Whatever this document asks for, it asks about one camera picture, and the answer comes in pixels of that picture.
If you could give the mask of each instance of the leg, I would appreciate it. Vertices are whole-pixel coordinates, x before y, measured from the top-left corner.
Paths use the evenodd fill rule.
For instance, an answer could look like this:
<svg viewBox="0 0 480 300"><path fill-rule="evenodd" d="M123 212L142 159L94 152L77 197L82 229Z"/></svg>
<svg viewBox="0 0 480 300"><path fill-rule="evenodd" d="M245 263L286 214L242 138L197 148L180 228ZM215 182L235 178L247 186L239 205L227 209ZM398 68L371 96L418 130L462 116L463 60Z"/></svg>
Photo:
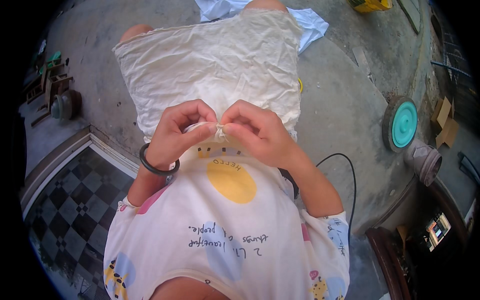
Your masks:
<svg viewBox="0 0 480 300"><path fill-rule="evenodd" d="M151 30L153 30L153 27L146 24L138 24L138 25L132 26L129 29L127 29L127 31L125 31L125 33L121 36L120 42L126 41L131 37L139 35L140 33L147 33Z"/></svg>
<svg viewBox="0 0 480 300"><path fill-rule="evenodd" d="M248 3L244 9L248 8L258 8L258 9L266 9L266 10L278 10L288 12L285 5L283 5L278 0L253 0L252 2Z"/></svg>

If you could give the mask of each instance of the black and white tile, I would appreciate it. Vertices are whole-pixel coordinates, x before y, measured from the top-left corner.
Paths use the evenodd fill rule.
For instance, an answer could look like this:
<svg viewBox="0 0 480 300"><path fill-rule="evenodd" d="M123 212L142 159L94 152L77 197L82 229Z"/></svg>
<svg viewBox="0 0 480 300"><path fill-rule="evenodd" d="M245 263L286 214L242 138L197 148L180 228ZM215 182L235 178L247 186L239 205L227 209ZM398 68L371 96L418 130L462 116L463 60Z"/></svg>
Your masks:
<svg viewBox="0 0 480 300"><path fill-rule="evenodd" d="M133 179L86 148L45 187L25 223L47 274L60 272L82 299L108 299L103 255L108 229ZM50 279L55 284L54 276Z"/></svg>

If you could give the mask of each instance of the person's right hand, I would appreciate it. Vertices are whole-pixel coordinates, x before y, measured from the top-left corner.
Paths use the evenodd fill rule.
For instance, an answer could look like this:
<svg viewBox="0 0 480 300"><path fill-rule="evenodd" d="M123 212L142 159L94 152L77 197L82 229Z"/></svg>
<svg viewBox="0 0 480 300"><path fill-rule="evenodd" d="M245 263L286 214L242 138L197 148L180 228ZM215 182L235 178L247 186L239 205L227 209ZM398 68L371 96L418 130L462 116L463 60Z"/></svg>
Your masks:
<svg viewBox="0 0 480 300"><path fill-rule="evenodd" d="M235 102L225 111L220 124L225 125L224 133L235 137L267 166L288 170L302 152L276 113L249 102Z"/></svg>

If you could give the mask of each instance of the green object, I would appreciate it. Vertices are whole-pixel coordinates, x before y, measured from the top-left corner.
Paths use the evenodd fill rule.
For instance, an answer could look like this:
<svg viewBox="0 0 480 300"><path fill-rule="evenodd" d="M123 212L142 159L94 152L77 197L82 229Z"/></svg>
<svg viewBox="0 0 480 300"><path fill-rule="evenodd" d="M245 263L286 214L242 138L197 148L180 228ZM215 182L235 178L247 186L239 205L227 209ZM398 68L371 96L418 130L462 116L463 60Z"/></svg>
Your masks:
<svg viewBox="0 0 480 300"><path fill-rule="evenodd" d="M417 130L417 109L411 102L404 102L397 109L392 125L392 139L395 146L407 146Z"/></svg>
<svg viewBox="0 0 480 300"><path fill-rule="evenodd" d="M50 58L47 61L56 60L56 59L59 59L60 57L61 57L61 52L57 51L57 52L53 53L53 55L50 56ZM47 65L47 67L48 68L53 67L53 63L49 63ZM40 73L40 75L43 73L43 67L40 68L39 73Z"/></svg>

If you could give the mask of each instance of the black bracelet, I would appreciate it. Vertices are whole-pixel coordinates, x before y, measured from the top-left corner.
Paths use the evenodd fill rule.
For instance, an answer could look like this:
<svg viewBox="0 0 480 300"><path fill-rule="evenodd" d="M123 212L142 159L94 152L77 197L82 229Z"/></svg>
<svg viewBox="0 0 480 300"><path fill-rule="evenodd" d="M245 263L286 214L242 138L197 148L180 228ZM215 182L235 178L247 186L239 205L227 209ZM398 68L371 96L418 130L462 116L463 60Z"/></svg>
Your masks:
<svg viewBox="0 0 480 300"><path fill-rule="evenodd" d="M162 170L159 170L159 169L155 168L154 166L150 165L148 163L147 159L145 158L145 150L148 148L149 145L150 145L150 143L146 143L145 145L142 146L142 148L140 148L140 161L142 162L142 164L145 166L145 168L147 170L149 170L150 172L152 172L154 174L160 175L160 176L172 175L172 174L175 174L179 170L179 168L180 168L180 160L179 159L177 159L177 161L175 162L175 167L170 171L162 171Z"/></svg>

